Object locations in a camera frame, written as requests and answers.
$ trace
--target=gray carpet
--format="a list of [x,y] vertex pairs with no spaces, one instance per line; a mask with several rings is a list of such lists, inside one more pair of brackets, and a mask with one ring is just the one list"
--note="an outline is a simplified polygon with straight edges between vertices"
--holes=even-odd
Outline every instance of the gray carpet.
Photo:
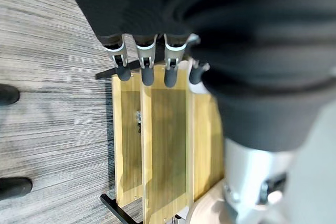
[[[111,67],[74,0],[0,0],[0,83],[21,91],[0,107],[0,176],[34,183],[0,201],[0,223],[119,223],[99,200],[114,195],[113,131],[94,75]],[[141,202],[126,209],[141,219]]]

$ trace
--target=black shoe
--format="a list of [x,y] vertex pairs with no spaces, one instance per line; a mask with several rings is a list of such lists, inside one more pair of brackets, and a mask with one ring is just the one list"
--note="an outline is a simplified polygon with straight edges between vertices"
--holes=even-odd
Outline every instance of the black shoe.
[[20,92],[16,87],[0,84],[0,105],[10,105],[20,99]]
[[32,188],[33,183],[29,178],[0,178],[0,200],[25,196]]

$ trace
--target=metal bracket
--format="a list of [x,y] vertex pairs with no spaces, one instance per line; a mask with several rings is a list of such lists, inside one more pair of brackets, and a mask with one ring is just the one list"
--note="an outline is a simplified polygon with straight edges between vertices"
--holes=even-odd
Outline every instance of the metal bracket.
[[142,221],[137,223],[124,210],[122,210],[115,199],[111,199],[106,194],[100,196],[101,202],[121,221],[122,224],[142,224]]

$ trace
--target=wooden board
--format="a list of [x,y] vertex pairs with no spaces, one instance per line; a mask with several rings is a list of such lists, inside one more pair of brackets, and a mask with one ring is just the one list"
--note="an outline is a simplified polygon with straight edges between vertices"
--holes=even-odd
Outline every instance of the wooden board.
[[188,205],[224,177],[223,132],[217,103],[210,94],[187,91]]
[[155,82],[141,84],[143,223],[161,224],[186,206],[186,72],[174,88],[164,85],[164,67]]
[[129,81],[112,77],[114,159],[117,203],[123,207],[142,197],[141,133],[136,112],[140,111],[140,76]]

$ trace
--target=black fabric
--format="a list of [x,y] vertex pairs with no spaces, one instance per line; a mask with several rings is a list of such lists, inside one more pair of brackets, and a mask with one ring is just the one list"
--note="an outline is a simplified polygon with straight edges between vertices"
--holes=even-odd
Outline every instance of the black fabric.
[[198,34],[190,53],[209,62],[224,132],[243,145],[299,147],[334,99],[335,0],[76,1],[104,45],[122,33]]

